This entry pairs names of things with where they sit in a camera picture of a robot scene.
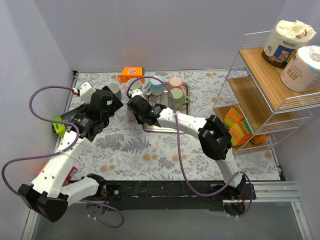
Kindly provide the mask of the dark grey mug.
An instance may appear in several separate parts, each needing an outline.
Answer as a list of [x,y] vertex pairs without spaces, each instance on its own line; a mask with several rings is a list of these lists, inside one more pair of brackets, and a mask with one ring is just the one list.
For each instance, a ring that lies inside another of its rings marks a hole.
[[121,101],[122,100],[122,92],[120,86],[117,83],[109,83],[107,87],[115,94],[115,96]]

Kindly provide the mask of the light blue faceted mug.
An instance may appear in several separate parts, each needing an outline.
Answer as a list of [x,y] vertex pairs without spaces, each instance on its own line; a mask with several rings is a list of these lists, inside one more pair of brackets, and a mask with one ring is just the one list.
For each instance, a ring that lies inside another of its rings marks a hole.
[[127,90],[127,93],[130,93],[133,90],[139,89],[143,90],[143,84],[140,79],[136,80],[136,78],[131,78],[127,81],[126,86],[130,89]]

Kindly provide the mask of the green mug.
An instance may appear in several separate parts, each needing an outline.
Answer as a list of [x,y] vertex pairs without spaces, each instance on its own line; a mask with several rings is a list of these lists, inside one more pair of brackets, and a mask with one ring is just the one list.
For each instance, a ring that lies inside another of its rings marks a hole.
[[174,109],[174,102],[176,109],[182,109],[183,105],[188,104],[190,100],[188,96],[180,88],[172,88],[167,94],[167,106]]

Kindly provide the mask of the purple mug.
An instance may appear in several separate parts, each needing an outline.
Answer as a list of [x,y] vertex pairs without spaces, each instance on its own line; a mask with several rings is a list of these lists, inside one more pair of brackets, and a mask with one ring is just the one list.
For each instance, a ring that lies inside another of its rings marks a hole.
[[137,121],[134,113],[131,111],[129,107],[126,108],[126,116],[130,123],[135,123]]

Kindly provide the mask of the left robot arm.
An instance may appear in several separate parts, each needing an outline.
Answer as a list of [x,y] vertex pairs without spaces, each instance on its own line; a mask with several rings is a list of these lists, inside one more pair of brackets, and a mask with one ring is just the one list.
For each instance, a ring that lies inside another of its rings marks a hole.
[[102,200],[107,193],[106,180],[94,173],[74,183],[64,183],[75,161],[109,125],[110,118],[123,104],[107,86],[95,89],[86,82],[77,93],[84,104],[76,109],[72,125],[67,127],[55,156],[30,184],[22,184],[17,191],[30,209],[53,223],[72,204],[87,197]]

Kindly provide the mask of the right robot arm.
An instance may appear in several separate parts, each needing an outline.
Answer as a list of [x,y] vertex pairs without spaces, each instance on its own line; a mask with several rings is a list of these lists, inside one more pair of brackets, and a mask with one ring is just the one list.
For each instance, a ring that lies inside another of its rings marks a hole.
[[223,192],[232,199],[243,195],[246,177],[244,173],[241,173],[234,159],[231,134],[217,116],[195,117],[180,113],[163,104],[157,103],[152,106],[140,95],[133,96],[127,106],[140,125],[147,124],[176,130],[180,159],[182,158],[180,155],[180,132],[183,132],[199,140],[203,153],[216,161],[223,176],[224,186],[217,191],[206,194],[197,192],[191,186],[185,174],[183,163],[179,162],[184,181],[192,192],[201,197],[212,197]]

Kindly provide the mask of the blue white mug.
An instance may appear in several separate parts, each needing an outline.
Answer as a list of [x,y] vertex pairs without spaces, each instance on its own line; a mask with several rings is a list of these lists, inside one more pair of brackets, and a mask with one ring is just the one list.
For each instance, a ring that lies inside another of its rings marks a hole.
[[161,96],[164,93],[165,86],[158,81],[157,79],[151,78],[147,84],[147,87],[144,91],[146,96],[153,95],[153,96]]

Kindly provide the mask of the pink mug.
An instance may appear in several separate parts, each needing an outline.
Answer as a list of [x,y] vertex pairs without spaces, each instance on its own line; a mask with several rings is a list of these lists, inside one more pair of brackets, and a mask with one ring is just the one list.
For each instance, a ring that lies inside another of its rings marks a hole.
[[174,89],[174,88],[178,88],[178,89],[181,89],[181,90],[184,90],[184,86],[183,86],[183,80],[178,77],[178,76],[172,76],[169,81],[168,81],[168,87],[170,89]]

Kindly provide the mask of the orange box at back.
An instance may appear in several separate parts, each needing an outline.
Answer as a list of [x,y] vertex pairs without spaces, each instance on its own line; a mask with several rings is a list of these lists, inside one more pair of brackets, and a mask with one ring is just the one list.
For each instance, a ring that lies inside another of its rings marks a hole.
[[144,75],[144,67],[127,66],[124,68],[122,73],[117,76],[117,79],[121,84],[126,84],[130,79],[140,78]]

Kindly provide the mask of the green black box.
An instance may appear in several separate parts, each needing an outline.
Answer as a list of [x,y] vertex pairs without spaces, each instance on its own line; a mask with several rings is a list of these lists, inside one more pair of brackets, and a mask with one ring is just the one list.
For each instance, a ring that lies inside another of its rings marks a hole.
[[[71,110],[69,112],[66,112],[58,117],[55,117],[55,121],[60,121],[60,122],[70,122],[72,118],[75,116],[76,110]],[[67,124],[65,123],[52,123],[52,131],[56,134],[58,134],[59,137],[63,137],[67,131]]]

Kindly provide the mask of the orange pink sponge box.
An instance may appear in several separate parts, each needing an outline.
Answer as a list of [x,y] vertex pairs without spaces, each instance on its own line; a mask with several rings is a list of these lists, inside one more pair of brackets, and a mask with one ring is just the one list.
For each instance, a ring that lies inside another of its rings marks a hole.
[[[45,168],[47,167],[48,164],[49,164],[49,162],[47,162],[47,163],[43,166],[43,168],[39,171],[39,174],[41,174],[41,173],[45,170]],[[66,178],[64,179],[64,182],[63,182],[63,184],[62,184],[63,187],[64,187],[64,186],[67,186],[67,185],[69,184],[69,182],[71,181],[72,177],[77,173],[77,171],[78,171],[78,169],[77,169],[75,166],[73,166],[73,167],[71,168],[71,170],[68,172]]]

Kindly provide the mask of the pink toilet paper roll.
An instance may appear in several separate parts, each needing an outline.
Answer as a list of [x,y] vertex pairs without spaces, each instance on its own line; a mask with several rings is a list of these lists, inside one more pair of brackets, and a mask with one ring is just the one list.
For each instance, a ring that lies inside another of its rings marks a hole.
[[320,80],[320,46],[300,47],[280,74],[280,79],[294,92],[310,91]]

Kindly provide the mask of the cartoon toilet paper roll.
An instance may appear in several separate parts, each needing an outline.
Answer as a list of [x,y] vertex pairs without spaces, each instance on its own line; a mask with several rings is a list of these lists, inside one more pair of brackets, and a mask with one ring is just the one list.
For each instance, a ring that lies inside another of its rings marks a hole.
[[261,55],[272,66],[283,69],[297,50],[307,46],[316,34],[312,26],[302,21],[281,20],[271,32]]

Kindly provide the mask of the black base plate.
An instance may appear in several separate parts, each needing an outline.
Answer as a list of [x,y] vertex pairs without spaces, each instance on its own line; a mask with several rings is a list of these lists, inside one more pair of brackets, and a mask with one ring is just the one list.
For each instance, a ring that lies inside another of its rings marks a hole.
[[227,187],[222,193],[202,197],[196,195],[182,180],[132,180],[107,181],[102,196],[89,196],[89,201],[99,201],[120,211],[124,210],[197,210],[224,211],[224,202],[243,206],[245,201],[255,200],[254,187],[245,183],[240,195]]

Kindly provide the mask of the aluminium frame rail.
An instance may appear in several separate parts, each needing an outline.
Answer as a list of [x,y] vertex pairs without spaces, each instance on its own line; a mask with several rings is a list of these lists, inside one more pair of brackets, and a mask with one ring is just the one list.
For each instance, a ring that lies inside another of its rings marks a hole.
[[24,240],[310,240],[298,190],[290,181],[255,181],[256,199],[224,211],[109,211],[76,203],[57,222],[30,212]]

